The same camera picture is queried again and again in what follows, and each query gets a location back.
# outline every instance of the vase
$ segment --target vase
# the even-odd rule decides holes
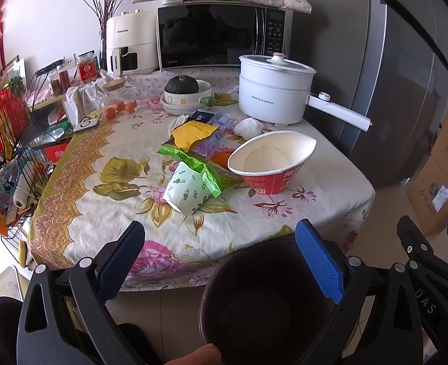
[[[107,39],[106,32],[101,32],[101,52],[99,53],[99,67],[107,71]]]

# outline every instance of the small orange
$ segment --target small orange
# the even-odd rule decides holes
[[[116,104],[116,110],[118,111],[124,111],[126,109],[126,105],[123,102],[118,102]]]
[[[233,151],[219,152],[218,154],[215,154],[210,160],[214,163],[217,163],[219,166],[222,166],[224,169],[227,169],[227,161],[232,153]]]
[[[126,103],[126,111],[131,113],[131,112],[134,112],[135,108],[136,108],[136,103],[135,102]]]
[[[108,107],[106,108],[104,115],[106,116],[107,119],[112,119],[116,116],[116,110],[112,107]]]

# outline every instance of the trash can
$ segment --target trash can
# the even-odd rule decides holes
[[[294,365],[334,310],[294,235],[236,252],[209,280],[199,327],[226,365]]]

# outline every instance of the wall socket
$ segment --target wall socket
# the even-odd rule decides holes
[[[65,60],[66,69],[75,67],[75,53],[73,53],[72,55],[65,56],[63,59]]]

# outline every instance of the finger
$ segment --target finger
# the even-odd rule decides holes
[[[166,363],[166,365],[221,365],[221,352],[212,343],[193,353]]]

